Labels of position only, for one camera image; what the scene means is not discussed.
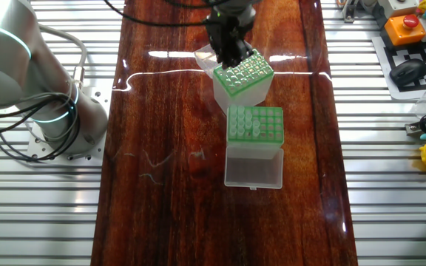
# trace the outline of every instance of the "black mouse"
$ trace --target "black mouse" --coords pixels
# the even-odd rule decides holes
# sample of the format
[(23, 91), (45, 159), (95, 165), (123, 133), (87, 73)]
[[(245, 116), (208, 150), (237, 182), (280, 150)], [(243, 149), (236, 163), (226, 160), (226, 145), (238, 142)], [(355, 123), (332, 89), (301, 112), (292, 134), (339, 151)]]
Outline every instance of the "black mouse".
[(404, 86), (426, 75), (426, 63), (420, 59), (410, 59), (390, 71), (390, 79), (397, 86)]

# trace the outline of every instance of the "clear plastic box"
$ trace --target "clear plastic box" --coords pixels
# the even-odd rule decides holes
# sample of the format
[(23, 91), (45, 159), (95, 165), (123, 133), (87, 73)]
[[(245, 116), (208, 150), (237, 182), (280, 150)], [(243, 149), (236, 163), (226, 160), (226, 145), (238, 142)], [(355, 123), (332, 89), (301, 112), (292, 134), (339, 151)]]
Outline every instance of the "clear plastic box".
[(213, 78), (213, 70), (220, 66), (220, 64), (217, 62), (216, 54), (214, 53), (212, 46), (207, 45), (194, 52), (194, 54), (198, 66), (203, 69), (210, 78)]
[(224, 113), (232, 104), (255, 106), (266, 99), (274, 70), (257, 50), (239, 66), (228, 69), (222, 69), (216, 62), (209, 45), (196, 51), (195, 58), (198, 66), (213, 79), (214, 99)]
[(264, 158), (284, 144), (283, 110), (280, 107), (231, 105), (226, 113), (226, 142), (228, 147), (260, 149), (254, 151)]
[(225, 186), (281, 189), (283, 183), (284, 151), (282, 149), (262, 152), (273, 154), (269, 159), (254, 156), (261, 149), (243, 147), (226, 148)]

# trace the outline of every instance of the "orange box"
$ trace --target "orange box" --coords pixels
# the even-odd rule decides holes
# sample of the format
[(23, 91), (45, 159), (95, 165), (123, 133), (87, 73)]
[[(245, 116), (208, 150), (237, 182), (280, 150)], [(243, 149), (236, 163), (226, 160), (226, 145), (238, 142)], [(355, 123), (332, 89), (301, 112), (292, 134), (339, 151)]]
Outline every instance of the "orange box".
[(405, 28), (404, 17), (389, 18), (384, 26), (392, 44), (395, 46), (416, 43), (425, 37), (425, 30), (420, 23), (414, 28)]

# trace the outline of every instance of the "metal rail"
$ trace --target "metal rail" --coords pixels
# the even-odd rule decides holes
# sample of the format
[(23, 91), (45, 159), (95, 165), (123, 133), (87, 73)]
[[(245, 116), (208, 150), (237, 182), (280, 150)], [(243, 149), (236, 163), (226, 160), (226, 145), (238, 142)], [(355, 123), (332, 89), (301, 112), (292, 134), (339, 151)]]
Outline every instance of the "metal rail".
[[(31, 2), (42, 24), (87, 44), (85, 85), (108, 99), (119, 16), (97, 0)], [(389, 95), (371, 43), (379, 35), (373, 17), (357, 10), (354, 24), (344, 24), (334, 0), (322, 8), (359, 265), (426, 266), (426, 173), (412, 166), (420, 142), (404, 130), (416, 120), (408, 113), (413, 101)], [(72, 71), (78, 48), (44, 37)], [(29, 133), (19, 127), (7, 139), (24, 150), (28, 143), (17, 140)], [(100, 175), (100, 168), (35, 171), (0, 152), (0, 265), (89, 265)]]

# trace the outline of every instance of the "glossy wooden surface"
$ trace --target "glossy wooden surface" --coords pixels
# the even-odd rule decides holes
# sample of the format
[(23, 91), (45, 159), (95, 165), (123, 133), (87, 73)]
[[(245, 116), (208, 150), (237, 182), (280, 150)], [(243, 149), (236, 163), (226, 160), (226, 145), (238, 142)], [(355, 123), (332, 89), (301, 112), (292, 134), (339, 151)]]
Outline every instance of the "glossy wooden surface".
[[(284, 110), (283, 188), (223, 184), (226, 117), (192, 70), (205, 30), (124, 21), (92, 265), (357, 265), (320, 3), (256, 8), (248, 41), (276, 71), (263, 104)], [(124, 11), (170, 23), (209, 13), (152, 0)]]

